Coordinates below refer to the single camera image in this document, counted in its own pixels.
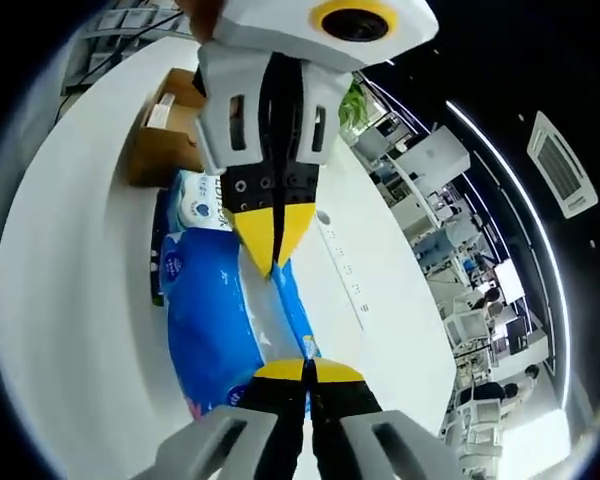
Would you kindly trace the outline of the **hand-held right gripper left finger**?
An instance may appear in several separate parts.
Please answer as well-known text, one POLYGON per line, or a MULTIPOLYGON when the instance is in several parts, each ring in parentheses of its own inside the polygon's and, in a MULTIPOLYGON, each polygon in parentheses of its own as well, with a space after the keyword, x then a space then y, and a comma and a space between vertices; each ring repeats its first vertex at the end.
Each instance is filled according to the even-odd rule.
POLYGON ((302 447, 304 360, 267 363, 236 406, 220 405, 159 445, 137 479, 263 479, 292 476, 302 447))

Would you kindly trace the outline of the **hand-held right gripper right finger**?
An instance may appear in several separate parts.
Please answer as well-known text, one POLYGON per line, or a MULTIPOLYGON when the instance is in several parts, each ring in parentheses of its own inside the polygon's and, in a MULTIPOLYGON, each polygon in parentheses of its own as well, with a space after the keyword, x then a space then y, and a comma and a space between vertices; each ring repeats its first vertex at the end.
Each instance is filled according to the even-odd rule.
POLYGON ((323 479, 461 479, 455 454, 399 410, 384 410, 357 370, 309 368, 313 453, 323 479))

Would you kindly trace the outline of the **person's left hand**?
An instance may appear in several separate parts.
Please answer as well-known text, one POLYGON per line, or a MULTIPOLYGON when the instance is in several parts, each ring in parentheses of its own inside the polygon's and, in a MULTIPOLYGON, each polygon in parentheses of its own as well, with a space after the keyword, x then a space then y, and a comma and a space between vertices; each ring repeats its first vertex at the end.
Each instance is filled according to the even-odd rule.
POLYGON ((203 44, 213 36, 222 13, 224 0, 176 0, 176 5, 189 19, 189 28, 196 41, 203 44))

